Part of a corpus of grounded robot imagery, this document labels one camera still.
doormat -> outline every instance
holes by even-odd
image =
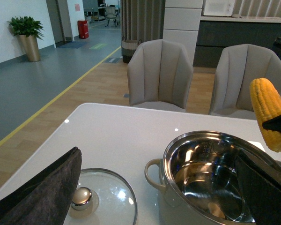
[[[59,48],[80,48],[80,47],[84,46],[85,44],[86,44],[86,42],[72,41],[70,43],[60,46]]]
[[[120,58],[108,58],[105,62],[117,63],[119,60],[120,60]]]
[[[103,43],[99,43],[99,44],[96,44],[94,45],[93,47],[91,47],[90,49],[95,49],[95,50],[98,50],[98,49],[101,49],[103,48],[104,46],[106,46],[107,44],[103,44]]]

wicker basket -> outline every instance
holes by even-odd
[[[127,40],[125,37],[122,38],[122,56],[123,62],[129,63],[135,50],[140,45],[141,40]]]

stainless steel pot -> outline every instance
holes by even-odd
[[[175,138],[162,159],[145,167],[149,184],[159,190],[160,216],[168,225],[255,224],[240,194],[234,168],[239,151],[258,157],[269,166],[281,167],[253,144],[215,131],[195,131]],[[159,166],[160,184],[148,175]]]

yellow corn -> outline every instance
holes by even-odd
[[[281,115],[281,97],[266,78],[255,79],[250,84],[252,106],[263,139],[269,149],[281,152],[281,132],[263,129],[262,123]]]

office chair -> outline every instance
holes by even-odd
[[[140,44],[127,74],[130,106],[186,112],[193,67],[184,45],[162,39]]]
[[[116,8],[115,7],[106,7],[105,8],[105,12],[106,12],[105,19],[106,19],[106,22],[107,22],[105,27],[108,26],[109,20],[114,20],[114,24],[117,27],[117,24],[118,24],[118,21],[117,21],[118,13],[116,13]]]
[[[255,120],[250,83],[261,77],[270,80],[281,95],[281,60],[272,50],[250,44],[224,48],[209,114]]]

